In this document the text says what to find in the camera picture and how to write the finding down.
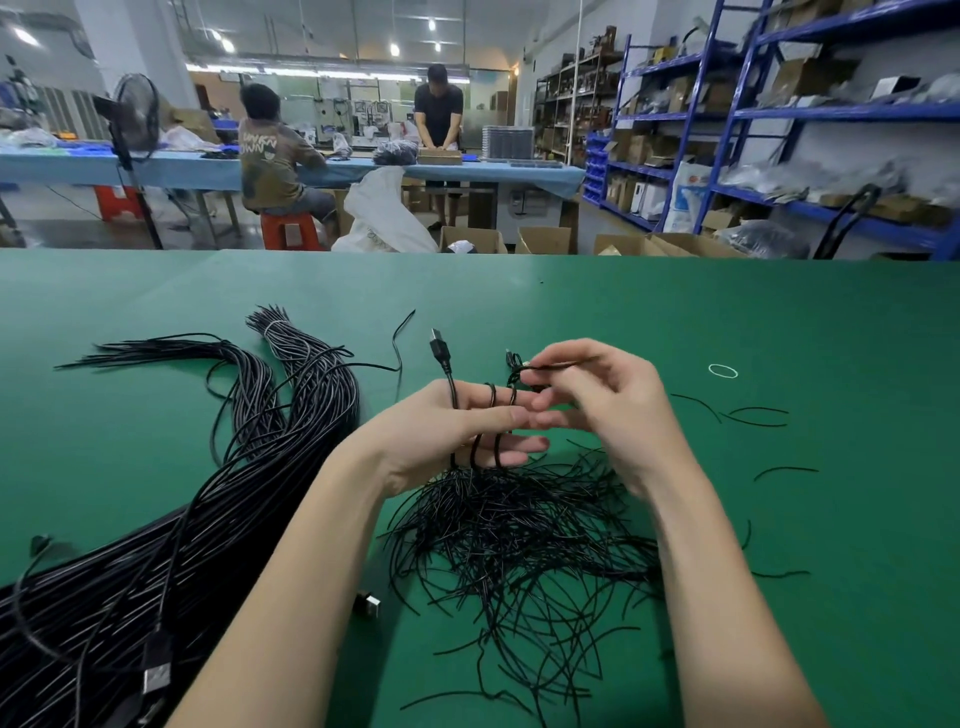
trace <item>person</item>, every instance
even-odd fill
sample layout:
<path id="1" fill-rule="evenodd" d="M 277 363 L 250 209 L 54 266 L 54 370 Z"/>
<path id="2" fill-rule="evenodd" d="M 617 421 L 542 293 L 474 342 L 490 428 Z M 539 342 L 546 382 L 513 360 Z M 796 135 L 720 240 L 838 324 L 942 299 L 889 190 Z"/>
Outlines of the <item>person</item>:
<path id="1" fill-rule="evenodd" d="M 760 593 L 723 505 L 697 463 L 654 365 L 589 339 L 547 347 L 525 371 L 538 394 L 445 380 L 358 428 L 327 458 L 273 557 L 168 728 L 312 728 L 324 723 L 340 641 L 385 498 L 417 488 L 482 435 L 595 432 L 627 490 L 653 511 L 688 728 L 826 728 L 827 719 Z M 553 409 L 575 402 L 577 408 Z M 521 465 L 549 443 L 504 435 Z M 637 706 L 640 715 L 642 706 Z"/>
<path id="2" fill-rule="evenodd" d="M 450 85 L 446 66 L 434 63 L 426 71 L 427 83 L 419 85 L 414 94 L 414 121 L 420 132 L 420 141 L 427 149 L 456 149 L 460 141 L 460 123 L 464 119 L 464 92 Z M 430 182 L 429 188 L 459 188 L 459 182 Z M 445 195 L 434 195 L 434 206 L 440 217 L 428 230 L 437 231 L 446 225 Z M 450 193 L 451 226 L 457 224 L 460 193 Z"/>
<path id="3" fill-rule="evenodd" d="M 245 84 L 240 101 L 247 118 L 237 132 L 243 206 L 268 215 L 309 212 L 324 226 L 328 245 L 338 236 L 337 203 L 328 192 L 297 180 L 296 164 L 323 169 L 326 159 L 280 121 L 280 97 L 263 84 Z"/>

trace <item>white plastic bag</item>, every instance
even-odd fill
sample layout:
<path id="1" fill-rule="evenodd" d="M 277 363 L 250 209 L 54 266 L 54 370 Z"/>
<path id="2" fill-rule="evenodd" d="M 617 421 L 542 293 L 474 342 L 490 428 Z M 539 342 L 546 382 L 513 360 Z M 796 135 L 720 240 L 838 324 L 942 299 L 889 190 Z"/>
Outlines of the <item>white plastic bag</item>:
<path id="1" fill-rule="evenodd" d="M 435 253 L 437 244 L 400 201 L 403 167 L 380 167 L 354 184 L 344 200 L 353 215 L 350 232 L 333 244 L 336 253 Z"/>
<path id="2" fill-rule="evenodd" d="M 663 223 L 664 232 L 693 232 L 693 221 L 696 220 L 700 204 L 707 194 L 709 177 L 710 167 L 688 161 L 681 163 L 673 182 L 670 211 Z"/>
<path id="3" fill-rule="evenodd" d="M 219 144 L 203 141 L 189 129 L 176 126 L 160 135 L 160 144 L 174 152 L 213 152 L 220 149 Z"/>

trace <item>left hand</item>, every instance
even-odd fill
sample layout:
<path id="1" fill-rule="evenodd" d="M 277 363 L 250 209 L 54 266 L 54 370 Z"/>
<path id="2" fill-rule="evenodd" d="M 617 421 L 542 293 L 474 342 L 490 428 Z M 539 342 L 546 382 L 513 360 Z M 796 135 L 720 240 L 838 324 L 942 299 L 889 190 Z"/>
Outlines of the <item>left hand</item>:
<path id="1" fill-rule="evenodd" d="M 496 435 L 512 429 L 536 429 L 532 405 L 534 392 L 516 393 L 516 405 L 510 402 L 511 390 L 496 388 L 494 407 L 491 388 L 486 384 L 454 382 L 460 409 L 450 401 L 450 387 L 437 379 L 416 394 L 385 409 L 351 434 L 337 450 L 354 458 L 372 461 L 383 496 L 397 496 L 423 485 L 441 473 L 454 452 L 457 464 L 469 467 L 473 438 L 481 435 L 476 463 L 482 468 L 495 466 L 493 445 Z M 550 442 L 545 437 L 504 434 L 500 438 L 500 465 L 523 465 L 528 453 L 544 452 Z"/>

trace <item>hand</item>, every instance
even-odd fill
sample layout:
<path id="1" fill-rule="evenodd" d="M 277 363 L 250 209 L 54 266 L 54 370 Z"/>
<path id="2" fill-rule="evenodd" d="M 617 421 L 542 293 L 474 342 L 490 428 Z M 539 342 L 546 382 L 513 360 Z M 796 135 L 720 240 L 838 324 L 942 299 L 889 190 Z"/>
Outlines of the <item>hand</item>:
<path id="1" fill-rule="evenodd" d="M 516 406 L 504 406 L 510 402 L 511 390 L 497 387 L 498 406 L 490 407 L 492 393 L 486 384 L 454 384 L 460 409 L 453 408 L 446 380 L 437 379 L 385 409 L 338 449 L 374 462 L 376 479 L 383 484 L 385 497 L 417 488 L 441 473 L 449 466 L 451 452 L 455 452 L 458 465 L 469 466 L 473 438 L 477 435 L 482 435 L 475 457 L 477 465 L 494 467 L 496 435 L 532 428 L 530 405 L 537 395 L 517 392 Z M 500 465 L 523 465 L 528 460 L 527 453 L 544 452 L 549 445 L 545 437 L 505 434 L 500 438 Z"/>
<path id="2" fill-rule="evenodd" d="M 657 369 L 646 359 L 591 339 L 547 347 L 531 367 L 582 362 L 557 371 L 524 371 L 524 384 L 546 386 L 534 399 L 534 429 L 568 427 L 595 432 L 628 489 L 647 497 L 647 486 L 698 467 L 673 414 Z M 576 402 L 579 409 L 551 410 Z"/>

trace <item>pillar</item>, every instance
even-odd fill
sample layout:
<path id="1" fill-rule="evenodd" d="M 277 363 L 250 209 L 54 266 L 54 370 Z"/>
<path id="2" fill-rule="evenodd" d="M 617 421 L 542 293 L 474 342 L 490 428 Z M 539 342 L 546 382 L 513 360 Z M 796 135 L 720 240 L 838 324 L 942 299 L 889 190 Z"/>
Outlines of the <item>pillar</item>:
<path id="1" fill-rule="evenodd" d="M 79 0 L 76 6 L 109 94 L 126 74 L 142 73 L 172 106 L 200 106 L 169 3 Z"/>

